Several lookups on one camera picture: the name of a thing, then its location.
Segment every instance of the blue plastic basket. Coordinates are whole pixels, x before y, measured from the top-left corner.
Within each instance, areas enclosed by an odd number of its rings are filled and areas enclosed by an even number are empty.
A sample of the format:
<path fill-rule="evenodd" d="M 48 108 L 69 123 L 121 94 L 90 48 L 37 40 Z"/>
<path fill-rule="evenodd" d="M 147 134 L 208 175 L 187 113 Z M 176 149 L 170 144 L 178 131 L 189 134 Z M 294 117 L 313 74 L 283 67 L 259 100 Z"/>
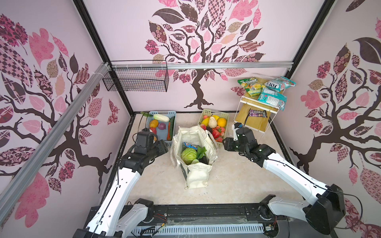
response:
<path fill-rule="evenodd" d="M 175 117 L 174 118 L 174 123 L 173 123 L 173 130 L 175 129 L 175 125 L 176 125 L 176 112 L 175 111 L 150 111 L 149 114 L 151 115 L 154 115 L 154 114 L 163 114 L 167 117 L 169 117 L 170 119 L 172 117 Z M 147 121 L 146 121 L 146 128 L 149 128 L 149 123 L 151 123 L 151 121 L 153 120 L 154 118 L 153 117 L 147 117 Z M 168 136 L 168 122 L 163 122 L 165 123 L 165 130 L 160 130 L 158 127 L 156 128 L 156 134 L 157 134 L 157 137 L 159 140 L 164 140 L 165 143 L 167 143 L 168 146 L 171 146 L 172 145 L 172 141 L 167 141 L 167 136 Z"/>

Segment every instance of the candy bag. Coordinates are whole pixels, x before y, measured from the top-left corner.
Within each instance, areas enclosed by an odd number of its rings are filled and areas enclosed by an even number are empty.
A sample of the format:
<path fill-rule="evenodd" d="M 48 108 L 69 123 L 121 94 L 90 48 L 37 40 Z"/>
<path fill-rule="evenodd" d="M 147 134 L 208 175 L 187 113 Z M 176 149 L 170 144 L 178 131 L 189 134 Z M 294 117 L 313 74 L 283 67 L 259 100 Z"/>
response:
<path fill-rule="evenodd" d="M 291 86 L 295 87 L 296 83 L 285 77 L 277 77 L 271 81 L 266 82 L 265 85 L 273 91 L 280 92 L 285 88 L 289 88 Z"/>
<path fill-rule="evenodd" d="M 268 88 L 264 88 L 258 97 L 258 101 L 279 107 L 279 109 L 283 111 L 287 97 Z"/>
<path fill-rule="evenodd" d="M 263 83 L 260 83 L 255 78 L 239 79 L 238 83 L 241 84 L 250 96 L 261 94 L 262 89 L 265 87 Z"/>

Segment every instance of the cable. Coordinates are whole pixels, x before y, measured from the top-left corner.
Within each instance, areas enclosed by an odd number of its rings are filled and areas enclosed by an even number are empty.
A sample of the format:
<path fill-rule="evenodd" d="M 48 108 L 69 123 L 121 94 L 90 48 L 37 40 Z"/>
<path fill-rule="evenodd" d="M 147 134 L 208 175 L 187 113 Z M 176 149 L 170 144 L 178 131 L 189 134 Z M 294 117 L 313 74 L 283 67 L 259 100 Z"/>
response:
<path fill-rule="evenodd" d="M 356 224 L 354 224 L 354 225 L 351 226 L 351 227 L 335 227 L 335 228 L 337 228 L 337 229 L 347 230 L 347 229 L 351 229 L 351 228 L 357 226 L 357 225 L 360 223 L 360 220 L 361 220 L 361 218 L 362 218 L 363 209 L 362 209 L 362 203 L 361 203 L 360 199 L 359 199 L 357 196 L 352 195 L 352 194 L 347 194 L 347 193 L 339 193 L 339 192 L 335 192 L 335 191 L 332 191 L 332 190 L 328 190 L 328 189 L 326 189 L 326 188 L 322 188 L 322 187 L 320 187 L 319 185 L 317 185 L 317 184 L 315 184 L 314 182 L 312 182 L 311 180 L 309 180 L 308 178 L 304 177 L 303 174 L 299 173 L 297 170 L 295 170 L 294 168 L 292 168 L 290 165 L 288 165 L 288 164 L 286 164 L 286 163 L 283 163 L 283 162 L 280 162 L 280 161 L 278 161 L 278 160 L 272 160 L 272 161 L 275 161 L 275 162 L 278 162 L 278 163 L 281 163 L 281 164 L 284 164 L 284 165 L 288 166 L 290 169 L 292 169 L 293 171 L 297 172 L 299 175 L 301 175 L 303 178 L 305 178 L 307 181 L 309 181 L 310 183 L 312 183 L 314 186 L 316 186 L 316 187 L 318 187 L 318 188 L 324 189 L 324 190 L 329 191 L 329 192 L 332 192 L 332 193 L 342 194 L 342 195 L 346 195 L 346 196 L 353 196 L 353 197 L 357 198 L 357 200 L 358 200 L 359 203 L 360 203 L 360 207 L 361 207 L 361 213 L 360 213 L 359 220 L 356 222 Z"/>

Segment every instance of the snack package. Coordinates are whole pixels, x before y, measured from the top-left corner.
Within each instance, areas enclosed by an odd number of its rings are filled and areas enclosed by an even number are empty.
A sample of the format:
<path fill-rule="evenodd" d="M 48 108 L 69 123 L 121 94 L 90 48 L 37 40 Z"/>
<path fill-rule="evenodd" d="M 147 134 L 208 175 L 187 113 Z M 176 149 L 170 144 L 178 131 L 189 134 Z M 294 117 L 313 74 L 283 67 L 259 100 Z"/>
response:
<path fill-rule="evenodd" d="M 250 117 L 267 117 L 267 113 L 266 113 L 266 111 L 250 110 L 249 116 Z"/>
<path fill-rule="evenodd" d="M 250 96 L 259 95 L 262 89 L 265 87 L 263 83 L 260 83 L 255 78 L 239 79 L 238 83 L 248 92 Z"/>
<path fill-rule="evenodd" d="M 258 97 L 258 101 L 279 107 L 283 111 L 287 97 L 268 88 L 264 88 Z"/>
<path fill-rule="evenodd" d="M 285 77 L 277 77 L 265 83 L 266 87 L 276 92 L 280 92 L 285 88 L 295 87 L 296 83 Z"/>

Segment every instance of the wall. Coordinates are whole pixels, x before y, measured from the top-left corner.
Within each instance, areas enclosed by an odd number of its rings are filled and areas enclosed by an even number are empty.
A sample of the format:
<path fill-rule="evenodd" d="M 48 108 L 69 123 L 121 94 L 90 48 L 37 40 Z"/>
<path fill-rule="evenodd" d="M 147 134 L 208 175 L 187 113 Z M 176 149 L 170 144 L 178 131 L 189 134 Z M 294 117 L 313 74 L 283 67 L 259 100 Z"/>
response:
<path fill-rule="evenodd" d="M 101 64 L 72 1 L 2 4 L 0 191 L 24 165 Z M 101 82 L 34 181 L 1 237 L 71 237 L 98 205 L 129 121 Z"/>
<path fill-rule="evenodd" d="M 292 61 L 323 0 L 85 3 L 111 60 L 192 63 Z M 253 72 L 279 76 L 286 70 L 171 70 L 168 92 L 129 91 L 127 97 L 135 111 L 236 110 L 242 94 L 237 79 L 248 78 Z M 164 76 L 157 73 L 153 78 Z"/>
<path fill-rule="evenodd" d="M 275 118 L 299 168 L 360 198 L 363 218 L 335 229 L 339 237 L 381 236 L 380 9 L 376 0 L 337 2 Z M 360 217 L 357 199 L 345 199 L 338 227 Z"/>

